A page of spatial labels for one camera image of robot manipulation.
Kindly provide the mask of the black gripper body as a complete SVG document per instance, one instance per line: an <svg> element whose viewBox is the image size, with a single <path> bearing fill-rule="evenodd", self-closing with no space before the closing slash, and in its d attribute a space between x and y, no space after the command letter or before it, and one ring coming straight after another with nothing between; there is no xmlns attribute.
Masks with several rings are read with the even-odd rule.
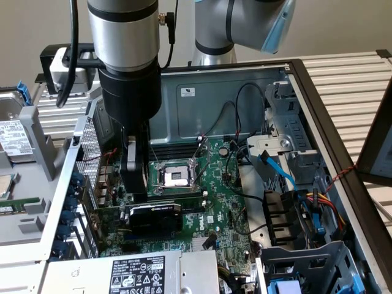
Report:
<svg viewBox="0 0 392 294"><path fill-rule="evenodd" d="M133 72L109 72L99 69L102 97L107 114L128 133L138 132L162 104L159 64Z"/></svg>

